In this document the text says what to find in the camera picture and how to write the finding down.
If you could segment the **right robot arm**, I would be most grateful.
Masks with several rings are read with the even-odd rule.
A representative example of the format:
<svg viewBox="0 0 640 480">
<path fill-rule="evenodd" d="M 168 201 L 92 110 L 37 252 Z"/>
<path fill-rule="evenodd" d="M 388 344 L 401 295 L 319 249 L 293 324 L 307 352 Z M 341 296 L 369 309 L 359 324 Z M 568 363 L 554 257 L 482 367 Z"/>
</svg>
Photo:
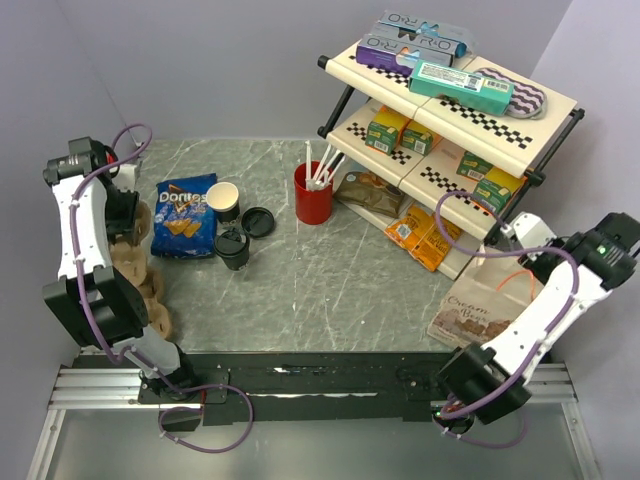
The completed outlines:
<svg viewBox="0 0 640 480">
<path fill-rule="evenodd" d="M 525 405 L 529 380 L 554 343 L 636 269 L 639 222 L 626 213 L 609 213 L 567 239 L 531 213 L 519 214 L 502 232 L 543 287 L 502 333 L 455 349 L 437 373 L 438 390 L 450 400 L 434 419 L 447 430 L 468 419 L 487 425 Z"/>
</svg>

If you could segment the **black coffee cup lid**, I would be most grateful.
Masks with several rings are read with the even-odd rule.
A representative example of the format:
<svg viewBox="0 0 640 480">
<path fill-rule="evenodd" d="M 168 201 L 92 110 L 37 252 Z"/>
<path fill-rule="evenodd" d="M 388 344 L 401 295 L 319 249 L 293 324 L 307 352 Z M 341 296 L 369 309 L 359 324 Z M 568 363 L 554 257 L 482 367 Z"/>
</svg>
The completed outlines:
<svg viewBox="0 0 640 480">
<path fill-rule="evenodd" d="M 250 237 L 242 230 L 225 230 L 214 241 L 215 252 L 224 259 L 249 255 Z"/>
<path fill-rule="evenodd" d="M 241 226 L 253 239 L 269 236 L 276 227 L 272 212 L 264 207 L 251 207 L 242 215 Z"/>
</svg>

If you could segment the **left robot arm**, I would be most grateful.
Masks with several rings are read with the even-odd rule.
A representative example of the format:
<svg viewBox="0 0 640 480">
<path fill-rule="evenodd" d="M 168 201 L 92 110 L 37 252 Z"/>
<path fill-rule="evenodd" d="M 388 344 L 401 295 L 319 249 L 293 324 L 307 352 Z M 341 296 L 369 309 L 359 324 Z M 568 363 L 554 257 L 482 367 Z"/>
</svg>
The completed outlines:
<svg viewBox="0 0 640 480">
<path fill-rule="evenodd" d="M 81 347 L 100 349 L 116 365 L 130 361 L 143 387 L 177 402 L 191 399 L 198 378 L 186 354 L 150 323 L 141 292 L 114 265 L 116 240 L 137 238 L 139 195 L 114 182 L 114 149 L 74 139 L 67 155 L 47 162 L 44 181 L 57 202 L 62 251 L 45 304 Z"/>
</svg>

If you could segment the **black paper coffee cup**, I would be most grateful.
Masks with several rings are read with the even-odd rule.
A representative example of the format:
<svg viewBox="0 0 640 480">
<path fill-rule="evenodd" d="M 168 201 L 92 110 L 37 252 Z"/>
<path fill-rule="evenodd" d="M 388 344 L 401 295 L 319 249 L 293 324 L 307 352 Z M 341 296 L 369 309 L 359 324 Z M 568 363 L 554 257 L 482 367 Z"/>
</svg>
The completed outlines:
<svg viewBox="0 0 640 480">
<path fill-rule="evenodd" d="M 240 271 L 244 269 L 250 259 L 250 253 L 248 250 L 239 251 L 234 254 L 226 254 L 218 251 L 217 255 L 222 259 L 225 266 L 232 271 Z"/>
</svg>

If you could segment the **brown paper takeout bag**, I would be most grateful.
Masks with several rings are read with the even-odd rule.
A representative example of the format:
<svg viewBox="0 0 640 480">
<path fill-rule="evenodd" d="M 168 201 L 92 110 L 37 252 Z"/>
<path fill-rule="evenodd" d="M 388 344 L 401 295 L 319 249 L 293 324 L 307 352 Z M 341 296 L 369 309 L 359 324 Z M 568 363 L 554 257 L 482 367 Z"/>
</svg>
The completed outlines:
<svg viewBox="0 0 640 480">
<path fill-rule="evenodd" d="M 452 348 L 484 344 L 501 334 L 542 288 L 514 257 L 474 257 L 441 300 L 427 334 Z"/>
</svg>

